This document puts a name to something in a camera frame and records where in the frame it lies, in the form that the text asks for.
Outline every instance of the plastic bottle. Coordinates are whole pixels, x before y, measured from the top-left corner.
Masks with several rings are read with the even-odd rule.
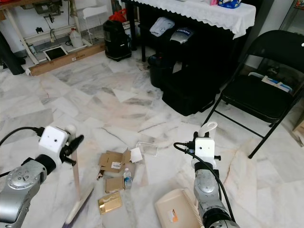
[[[129,171],[128,168],[124,169],[124,173],[123,173],[123,178],[124,178],[124,186],[125,189],[130,189],[132,186],[132,177],[131,177],[131,172]]]
[[[70,34],[70,39],[71,39],[73,47],[79,48],[79,47],[83,46],[81,35],[75,30],[75,28],[72,28],[72,32]]]

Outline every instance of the red bag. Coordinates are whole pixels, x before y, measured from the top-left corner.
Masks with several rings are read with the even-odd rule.
[[[122,9],[118,12],[115,12],[112,16],[109,17],[109,20],[117,20],[121,23],[126,22],[124,15],[127,13],[127,9]]]

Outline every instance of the white lace tablecloth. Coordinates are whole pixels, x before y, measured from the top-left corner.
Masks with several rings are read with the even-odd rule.
[[[241,3],[236,9],[227,9],[221,6],[210,6],[201,0],[131,0],[150,5],[159,9],[178,13],[187,18],[202,21],[211,26],[229,29],[235,35],[233,39],[246,34],[246,29],[255,23],[256,8]]]

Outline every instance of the beige plastic tray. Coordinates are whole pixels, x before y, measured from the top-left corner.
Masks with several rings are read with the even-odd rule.
[[[155,203],[162,228],[201,228],[203,226],[199,212],[189,195],[188,189],[175,189]]]

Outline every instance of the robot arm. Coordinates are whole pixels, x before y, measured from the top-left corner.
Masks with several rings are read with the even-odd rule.
[[[12,170],[6,177],[4,189],[0,193],[0,228],[20,228],[30,201],[37,194],[40,185],[53,170],[63,162],[75,165],[68,156],[83,141],[83,135],[66,143],[75,132],[67,132],[56,127],[46,127],[39,141],[36,159],[28,158]]]
[[[174,146],[192,156],[194,154],[204,161],[202,163],[196,158],[191,161],[195,170],[194,195],[199,202],[199,215],[204,227],[239,228],[221,201],[219,184],[215,178],[215,174],[218,174],[218,170],[215,169],[215,159],[220,160],[220,156],[214,155],[215,143],[213,139],[209,138],[209,131],[216,126],[216,122],[206,123],[198,133],[194,134],[192,142],[175,143]],[[178,144],[185,145],[187,149],[178,148],[176,146]]]

